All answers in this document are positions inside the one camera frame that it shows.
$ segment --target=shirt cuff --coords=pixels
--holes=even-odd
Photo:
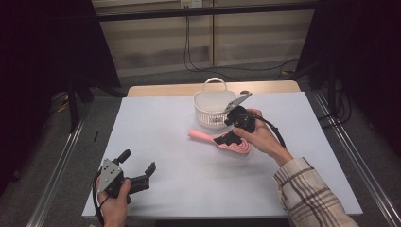
[[[279,187],[283,187],[289,180],[314,167],[305,158],[292,159],[285,163],[273,176]]]

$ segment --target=person's right hand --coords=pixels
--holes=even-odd
[[[262,112],[259,110],[248,109],[247,111],[251,114],[262,116]],[[260,151],[267,153],[280,167],[293,159],[288,150],[280,145],[269,127],[261,120],[256,119],[253,133],[241,128],[234,128],[233,133],[248,140]]]

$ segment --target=wrist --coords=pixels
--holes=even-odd
[[[281,146],[272,152],[271,158],[273,158],[280,167],[294,159],[289,151]]]
[[[125,223],[121,222],[105,222],[103,227],[124,227]]]

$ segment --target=wall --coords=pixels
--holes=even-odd
[[[178,9],[180,1],[93,1],[97,13]],[[204,7],[285,3],[285,0],[207,0]],[[300,56],[313,10],[190,17],[191,60],[197,67]],[[183,70],[185,18],[101,23],[119,77]]]

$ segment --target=electrical outlet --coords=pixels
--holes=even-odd
[[[202,8],[202,0],[192,0],[191,8]]]
[[[191,8],[191,0],[181,0],[181,8]]]

